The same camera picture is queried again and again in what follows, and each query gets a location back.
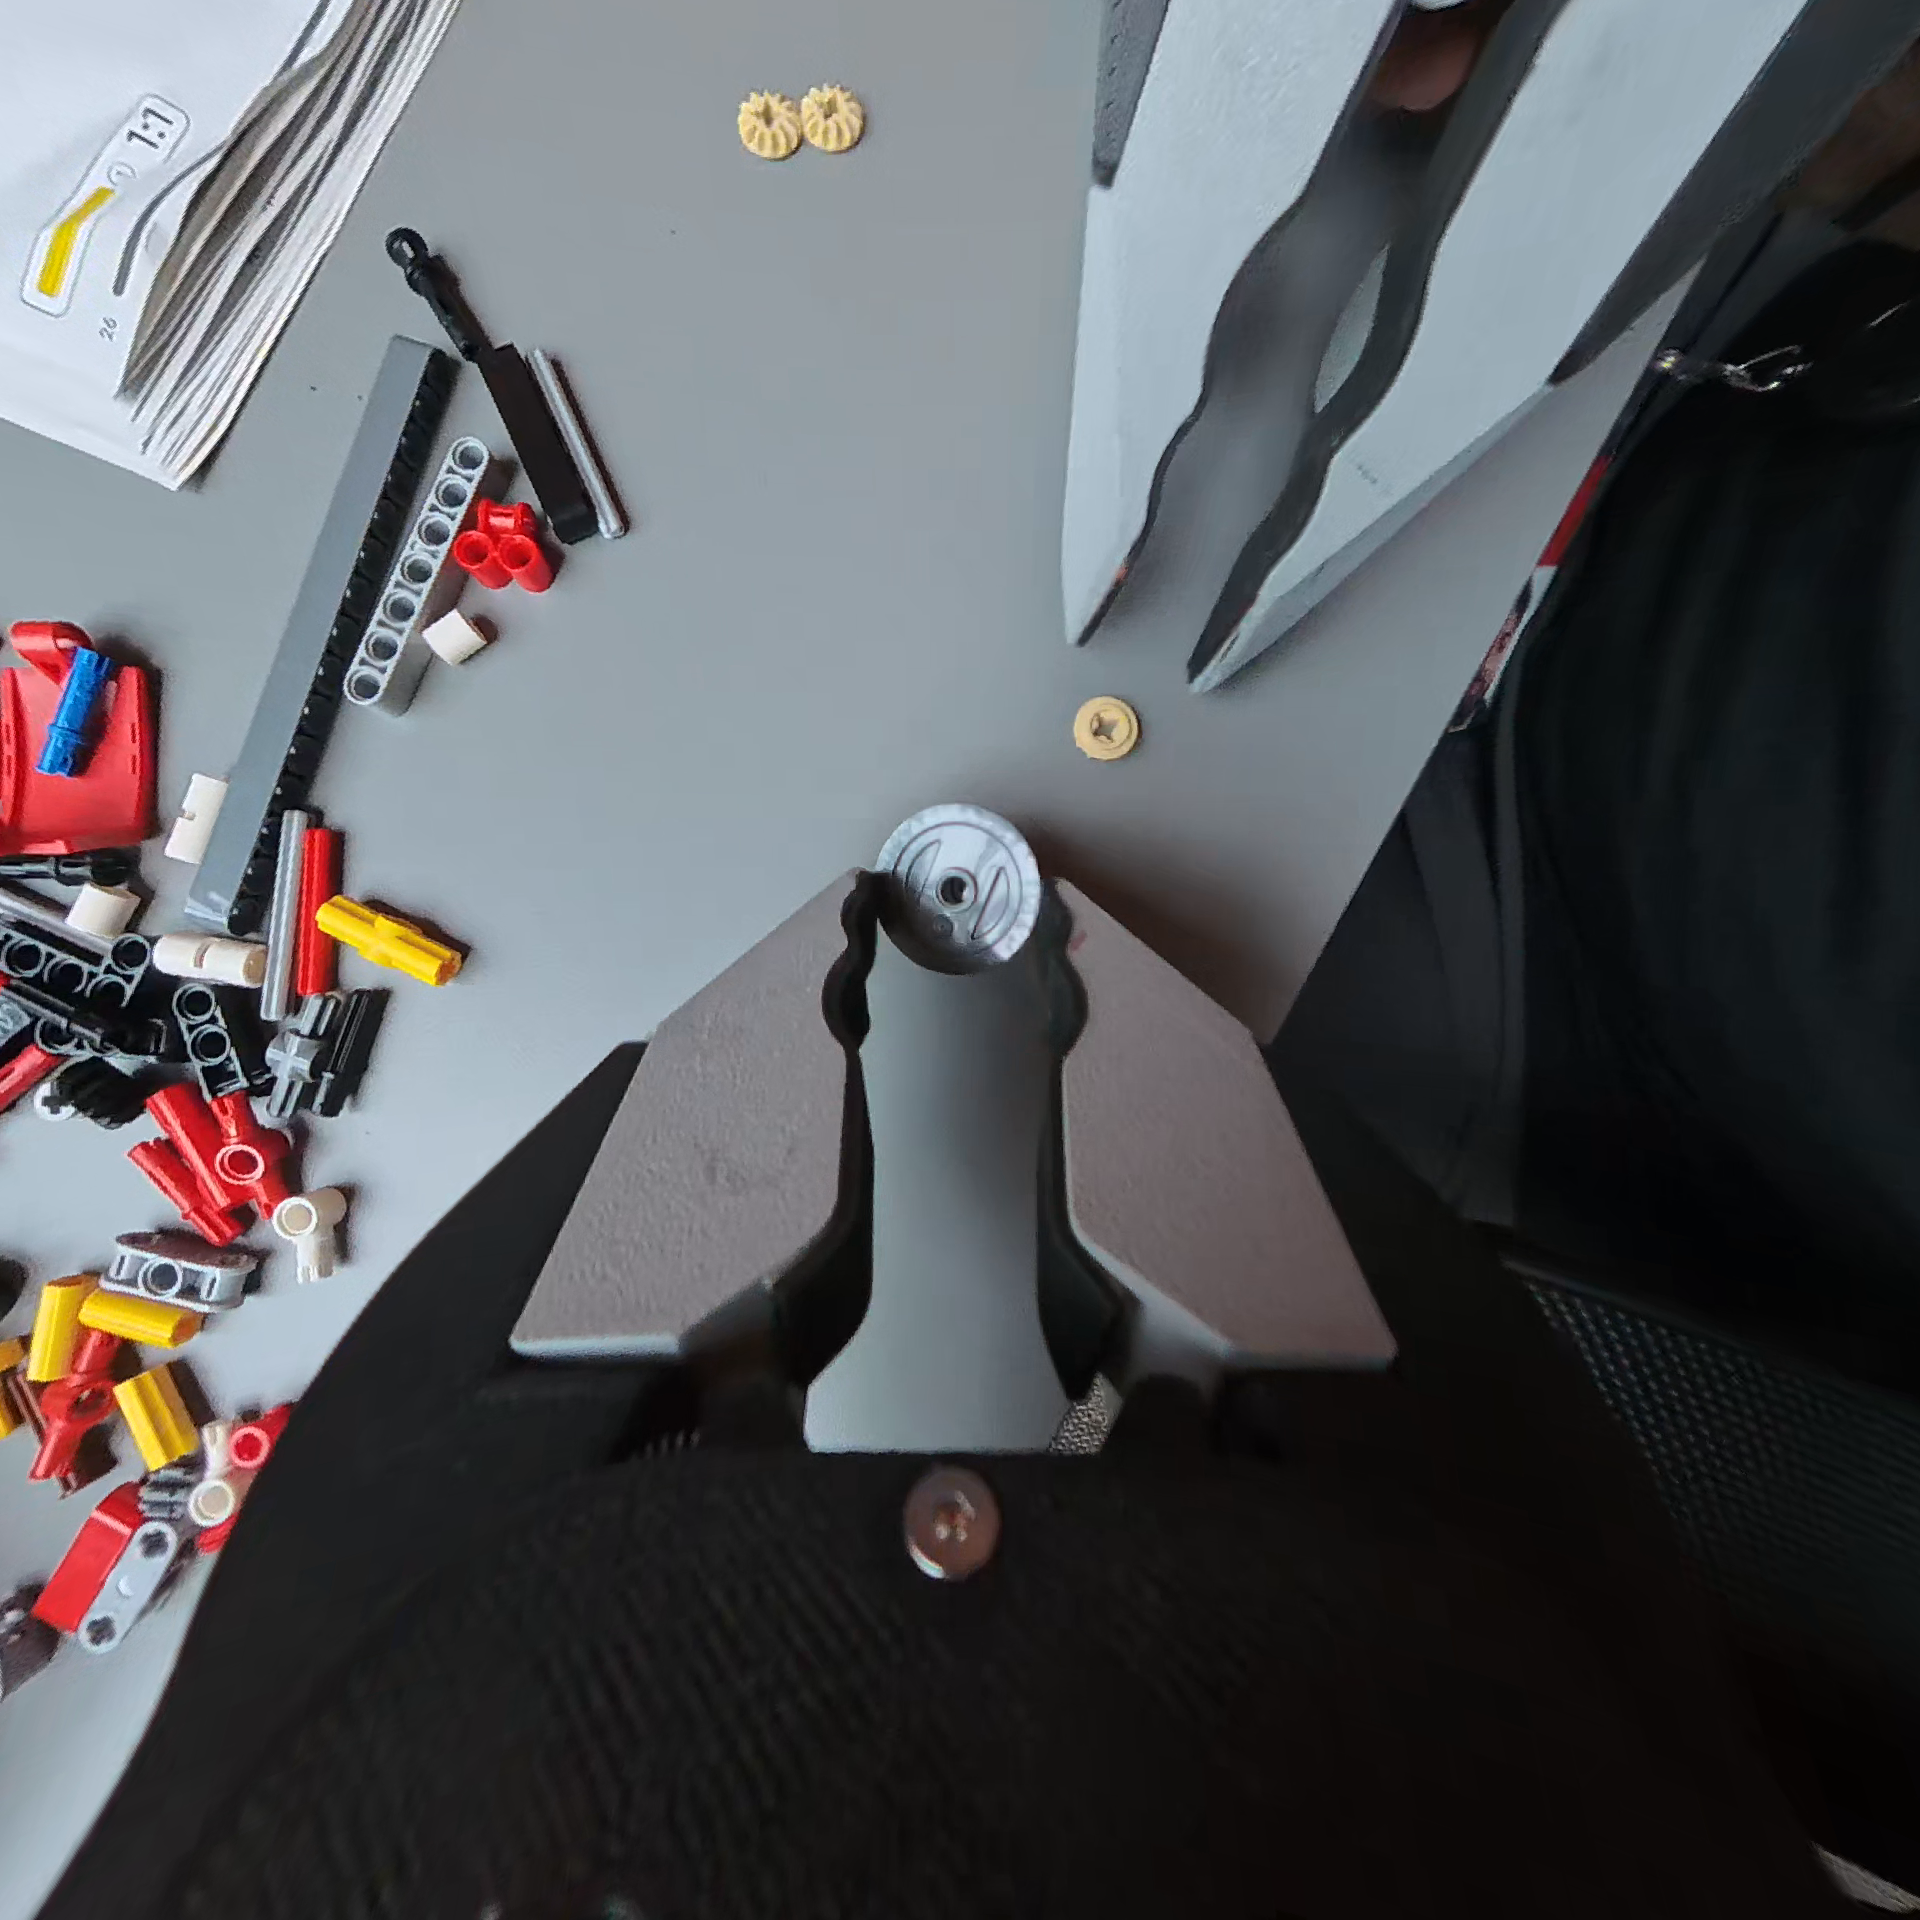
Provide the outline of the red lego connector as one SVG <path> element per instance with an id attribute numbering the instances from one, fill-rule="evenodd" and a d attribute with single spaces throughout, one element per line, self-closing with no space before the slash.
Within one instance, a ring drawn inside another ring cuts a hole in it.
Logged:
<path id="1" fill-rule="evenodd" d="M 526 502 L 478 496 L 452 537 L 449 559 L 468 582 L 503 593 L 550 593 L 558 566 L 543 544 L 543 523 Z"/>

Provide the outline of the light grey lego axle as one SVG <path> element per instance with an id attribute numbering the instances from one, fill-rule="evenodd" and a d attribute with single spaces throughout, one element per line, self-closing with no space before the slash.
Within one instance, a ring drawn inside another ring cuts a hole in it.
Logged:
<path id="1" fill-rule="evenodd" d="M 541 398 L 556 419 L 573 471 L 578 473 L 585 499 L 591 505 L 597 536 L 607 542 L 621 540 L 631 531 L 631 522 L 614 495 L 613 479 L 569 386 L 569 377 L 546 348 L 531 350 L 531 366 Z"/>

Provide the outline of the black lego pin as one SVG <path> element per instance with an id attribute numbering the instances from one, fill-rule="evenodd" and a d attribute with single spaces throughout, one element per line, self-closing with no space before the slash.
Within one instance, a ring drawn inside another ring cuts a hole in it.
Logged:
<path id="1" fill-rule="evenodd" d="M 494 346 L 474 316 L 457 274 L 412 226 L 387 234 L 387 256 L 401 271 L 404 286 L 443 327 L 450 348 L 468 364 L 479 364 Z"/>

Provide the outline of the person's right hand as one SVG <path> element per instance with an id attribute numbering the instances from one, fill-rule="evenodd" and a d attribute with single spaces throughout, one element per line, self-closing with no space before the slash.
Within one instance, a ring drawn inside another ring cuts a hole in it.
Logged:
<path id="1" fill-rule="evenodd" d="M 1364 89 L 1383 112 L 1433 112 L 1466 86 L 1486 35 L 1478 6 L 1407 7 Z"/>

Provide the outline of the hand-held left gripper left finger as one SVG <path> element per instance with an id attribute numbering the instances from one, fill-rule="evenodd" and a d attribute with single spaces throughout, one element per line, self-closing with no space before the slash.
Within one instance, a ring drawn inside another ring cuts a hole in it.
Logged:
<path id="1" fill-rule="evenodd" d="M 835 878 L 660 1023 L 511 1330 L 527 1360 L 813 1382 L 874 1297 L 859 1051 L 879 881 Z"/>

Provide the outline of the light grey holed lego beam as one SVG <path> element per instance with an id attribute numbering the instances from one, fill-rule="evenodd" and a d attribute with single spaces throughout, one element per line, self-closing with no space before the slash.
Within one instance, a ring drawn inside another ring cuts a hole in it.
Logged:
<path id="1" fill-rule="evenodd" d="M 459 436 L 443 452 L 347 663 L 342 696 L 350 707 L 377 713 L 412 707 L 429 658 L 426 627 L 459 598 L 452 544 L 494 479 L 497 456 L 482 439 Z"/>

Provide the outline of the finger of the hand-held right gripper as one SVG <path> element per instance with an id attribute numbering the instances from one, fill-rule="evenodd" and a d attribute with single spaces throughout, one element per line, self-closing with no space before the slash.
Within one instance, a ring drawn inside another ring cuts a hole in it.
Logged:
<path id="1" fill-rule="evenodd" d="M 1188 658 L 1274 648 L 1553 385 L 1802 6 L 1514 6 L 1380 251 L 1361 350 Z"/>
<path id="2" fill-rule="evenodd" d="M 1353 118 L 1402 14 L 1108 6 L 1063 473 L 1068 643 L 1089 643 L 1137 566 L 1209 391 L 1218 310 Z"/>

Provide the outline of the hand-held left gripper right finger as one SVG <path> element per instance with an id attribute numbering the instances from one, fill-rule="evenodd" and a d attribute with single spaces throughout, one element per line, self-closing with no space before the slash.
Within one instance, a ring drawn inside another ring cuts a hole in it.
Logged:
<path id="1" fill-rule="evenodd" d="M 1244 1023 L 1063 881 L 1044 887 L 1041 988 L 1041 1330 L 1060 1383 L 1391 1363 Z"/>

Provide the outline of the person's body in black clothing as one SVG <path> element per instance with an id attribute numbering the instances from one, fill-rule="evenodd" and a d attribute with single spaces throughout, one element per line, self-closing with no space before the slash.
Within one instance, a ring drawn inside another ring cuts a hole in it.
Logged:
<path id="1" fill-rule="evenodd" d="M 1915 1403 L 1915 174 L 1686 346 L 1269 1059 L 1486 1234 L 1701 1574 L 1500 1249 Z M 1706 1585 L 1790 1852 L 1915 1916 L 1915 1692 Z"/>

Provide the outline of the dark grey lego differential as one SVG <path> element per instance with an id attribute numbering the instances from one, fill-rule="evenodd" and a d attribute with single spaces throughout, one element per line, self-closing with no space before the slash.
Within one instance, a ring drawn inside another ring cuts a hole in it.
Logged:
<path id="1" fill-rule="evenodd" d="M 942 976 L 997 969 L 1026 946 L 1043 875 L 1021 833 L 972 802 L 940 802 L 885 839 L 879 918 L 914 966 Z"/>

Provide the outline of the small grey black lego piece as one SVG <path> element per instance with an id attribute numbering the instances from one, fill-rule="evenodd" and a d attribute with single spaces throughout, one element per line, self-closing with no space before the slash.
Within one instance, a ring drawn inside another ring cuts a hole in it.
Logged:
<path id="1" fill-rule="evenodd" d="M 471 356 L 498 411 L 521 475 L 562 544 L 598 537 L 598 520 L 533 366 L 515 346 L 482 343 Z"/>

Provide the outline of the pile of mixed lego pieces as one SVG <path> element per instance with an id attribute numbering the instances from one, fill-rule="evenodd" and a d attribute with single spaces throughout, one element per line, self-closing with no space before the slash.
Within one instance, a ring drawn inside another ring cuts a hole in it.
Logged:
<path id="1" fill-rule="evenodd" d="M 459 968 L 389 911 L 342 892 L 342 838 L 297 809 L 335 699 L 362 668 L 302 689 L 242 889 L 209 929 L 143 930 L 139 858 L 156 827 L 148 672 L 65 622 L 19 622 L 5 665 L 5 1114 L 138 1130 L 127 1162 L 162 1223 L 33 1291 L 5 1334 L 5 1436 L 59 1498 L 108 1482 L 47 1576 L 5 1587 L 5 1700 L 66 1650 L 126 1641 L 196 1556 L 222 1551 L 285 1408 L 201 1420 L 178 1354 L 258 1290 L 347 1259 L 353 1200 L 313 1178 L 297 1127 L 347 1111 L 387 996 L 347 992 L 340 955 L 445 980 Z"/>

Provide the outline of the black office chair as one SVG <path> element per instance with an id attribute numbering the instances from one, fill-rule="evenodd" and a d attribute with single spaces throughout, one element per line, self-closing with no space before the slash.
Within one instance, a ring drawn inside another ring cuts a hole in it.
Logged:
<path id="1" fill-rule="evenodd" d="M 1754 1635 L 1917 1673 L 1915 1403 L 1500 1249 L 1643 1454 L 1701 1574 Z"/>

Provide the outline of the white instruction booklet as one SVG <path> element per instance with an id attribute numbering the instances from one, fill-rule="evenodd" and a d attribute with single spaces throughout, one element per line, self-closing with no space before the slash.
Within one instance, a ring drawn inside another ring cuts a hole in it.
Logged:
<path id="1" fill-rule="evenodd" d="M 5 2 L 5 420 L 189 487 L 457 9 Z"/>

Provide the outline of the dark grey lego beam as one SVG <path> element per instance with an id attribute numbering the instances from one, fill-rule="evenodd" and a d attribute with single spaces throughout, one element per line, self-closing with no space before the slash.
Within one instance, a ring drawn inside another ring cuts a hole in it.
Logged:
<path id="1" fill-rule="evenodd" d="M 258 692 L 183 915 L 244 938 L 271 911 L 282 818 L 308 802 L 346 707 L 347 663 L 414 522 L 457 362 L 390 338 Z"/>

